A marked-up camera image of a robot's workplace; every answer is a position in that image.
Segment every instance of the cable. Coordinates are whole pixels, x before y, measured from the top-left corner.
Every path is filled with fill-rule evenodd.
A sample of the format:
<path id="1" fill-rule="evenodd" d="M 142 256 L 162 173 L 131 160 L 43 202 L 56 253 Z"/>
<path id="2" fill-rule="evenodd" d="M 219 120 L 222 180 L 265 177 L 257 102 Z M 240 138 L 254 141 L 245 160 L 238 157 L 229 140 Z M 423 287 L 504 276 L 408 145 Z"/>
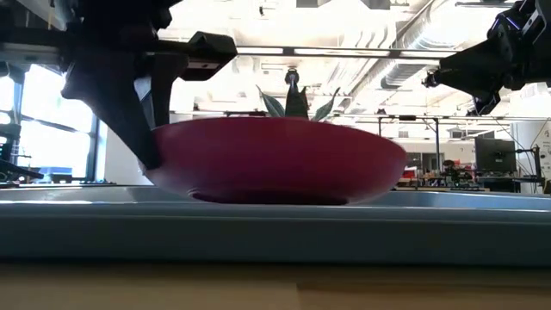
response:
<path id="1" fill-rule="evenodd" d="M 537 133 L 536 137 L 534 138 L 534 141 L 532 141 L 532 144 L 530 145 L 530 148 L 534 147 L 534 144 L 535 144 L 537 138 L 540 136 L 540 134 L 542 134 L 543 129 L 549 123 L 549 121 L 551 121 L 551 117 L 548 117 L 547 120 L 543 123 L 542 129 L 540 129 L 540 131 Z"/>
<path id="2" fill-rule="evenodd" d="M 48 30 L 52 30 L 52 18 L 53 18 L 53 14 L 55 13 L 54 12 L 54 8 L 55 8 L 55 2 L 53 0 L 50 0 L 50 8 L 48 10 Z"/>
<path id="3" fill-rule="evenodd" d="M 545 172 L 543 172 L 543 169 L 541 169 L 541 171 L 542 171 L 543 182 L 545 182 L 543 185 L 542 193 L 545 194 L 545 190 L 548 188 L 549 180 L 548 180 L 548 177 L 545 175 Z"/>
<path id="4" fill-rule="evenodd" d="M 521 163 L 518 162 L 518 161 L 517 161 L 517 164 L 518 164 L 519 168 L 521 169 L 520 172 L 523 172 L 523 171 L 524 171 L 524 173 L 526 173 L 527 175 L 530 174 L 529 171 L 528 171 L 528 169 L 526 169 L 526 167 L 525 167 L 523 164 L 521 164 Z M 531 192 L 536 192 L 536 191 L 537 191 L 537 186 L 534 187 L 534 184 L 533 184 L 533 183 L 530 183 L 530 191 L 531 191 Z"/>

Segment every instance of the window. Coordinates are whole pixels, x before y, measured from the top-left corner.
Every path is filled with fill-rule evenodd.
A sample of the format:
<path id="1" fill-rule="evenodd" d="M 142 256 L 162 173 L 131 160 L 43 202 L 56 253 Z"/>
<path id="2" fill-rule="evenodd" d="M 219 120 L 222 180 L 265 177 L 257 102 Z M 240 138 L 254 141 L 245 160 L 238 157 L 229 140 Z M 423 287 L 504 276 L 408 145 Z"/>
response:
<path id="1" fill-rule="evenodd" d="M 11 117 L 7 113 L 0 112 L 0 124 L 10 124 Z"/>
<path id="2" fill-rule="evenodd" d="M 90 136 L 71 133 L 36 121 L 23 121 L 17 164 L 40 167 L 41 173 L 86 177 Z"/>
<path id="3" fill-rule="evenodd" d="M 450 138 L 461 139 L 467 136 L 481 137 L 487 139 L 494 139 L 495 132 L 487 132 L 486 130 L 454 130 L 450 131 Z"/>
<path id="4" fill-rule="evenodd" d="M 407 153 L 407 166 L 423 168 L 421 162 L 421 153 Z"/>
<path id="5" fill-rule="evenodd" d="M 88 133 L 92 127 L 92 110 L 79 100 L 66 100 L 60 91 L 65 79 L 38 65 L 25 74 L 22 114 L 58 123 Z"/>
<path id="6" fill-rule="evenodd" d="M 14 106 L 14 81 L 0 77 L 0 110 L 9 111 Z"/>
<path id="7" fill-rule="evenodd" d="M 38 65 L 25 73 L 17 164 L 43 174 L 92 177 L 87 163 L 94 117 L 84 102 L 61 97 L 64 85 L 64 77 Z"/>

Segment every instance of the red bowl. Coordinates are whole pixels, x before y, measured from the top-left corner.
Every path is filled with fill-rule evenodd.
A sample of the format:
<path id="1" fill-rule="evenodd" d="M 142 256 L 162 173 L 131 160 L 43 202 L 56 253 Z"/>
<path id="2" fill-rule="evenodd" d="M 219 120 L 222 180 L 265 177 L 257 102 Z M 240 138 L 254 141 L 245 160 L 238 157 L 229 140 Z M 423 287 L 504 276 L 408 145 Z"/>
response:
<path id="1" fill-rule="evenodd" d="M 389 191 L 406 152 L 388 139 L 289 118 L 228 117 L 154 129 L 159 188 L 219 203 L 343 205 Z"/>

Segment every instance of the potted plant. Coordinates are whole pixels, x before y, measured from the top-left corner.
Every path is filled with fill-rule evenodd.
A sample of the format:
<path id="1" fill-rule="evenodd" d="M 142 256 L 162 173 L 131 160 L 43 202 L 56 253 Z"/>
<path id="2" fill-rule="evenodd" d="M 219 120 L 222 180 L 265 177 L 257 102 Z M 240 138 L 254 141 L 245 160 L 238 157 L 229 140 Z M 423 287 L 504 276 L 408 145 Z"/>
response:
<path id="1" fill-rule="evenodd" d="M 264 105 L 268 110 L 268 114 L 272 117 L 301 117 L 309 119 L 308 117 L 308 100 L 306 99 L 306 87 L 299 91 L 298 87 L 299 73 L 296 69 L 289 69 L 285 75 L 285 83 L 289 85 L 287 93 L 287 99 L 285 102 L 285 108 L 275 99 L 273 96 L 266 95 L 258 88 Z M 340 88 L 337 88 L 332 99 L 318 108 L 316 114 L 310 121 L 322 121 L 333 110 L 333 103 L 335 102 L 335 96 Z"/>

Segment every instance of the desk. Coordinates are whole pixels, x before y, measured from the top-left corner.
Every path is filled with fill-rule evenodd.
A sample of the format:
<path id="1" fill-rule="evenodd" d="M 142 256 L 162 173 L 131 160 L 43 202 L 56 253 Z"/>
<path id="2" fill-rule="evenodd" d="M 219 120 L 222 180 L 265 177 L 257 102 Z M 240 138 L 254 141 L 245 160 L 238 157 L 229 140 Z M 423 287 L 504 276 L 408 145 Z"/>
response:
<path id="1" fill-rule="evenodd" d="M 520 183 L 539 183 L 533 177 L 478 177 L 478 183 L 496 192 L 520 193 Z"/>
<path id="2" fill-rule="evenodd" d="M 549 270 L 0 264 L 2 309 L 548 310 Z"/>
<path id="3" fill-rule="evenodd" d="M 478 192 L 489 192 L 490 189 L 478 189 L 478 188 L 472 188 L 472 189 L 464 189 L 462 190 L 461 188 L 448 188 L 448 187 L 431 187 L 431 186 L 427 186 L 427 187 L 400 187 L 400 186 L 396 186 L 394 188 L 395 190 L 398 190 L 398 191 L 413 191 L 413 190 L 416 190 L 416 191 L 428 191 L 428 192 L 449 192 L 449 191 L 453 191 L 453 192 L 473 192 L 473 191 L 478 191 Z"/>
<path id="4" fill-rule="evenodd" d="M 426 188 L 435 188 L 446 187 L 447 185 L 451 186 L 451 182 L 446 183 L 446 177 L 419 177 L 419 178 L 404 178 L 402 177 L 398 182 L 397 186 L 405 185 L 409 187 L 426 187 Z"/>

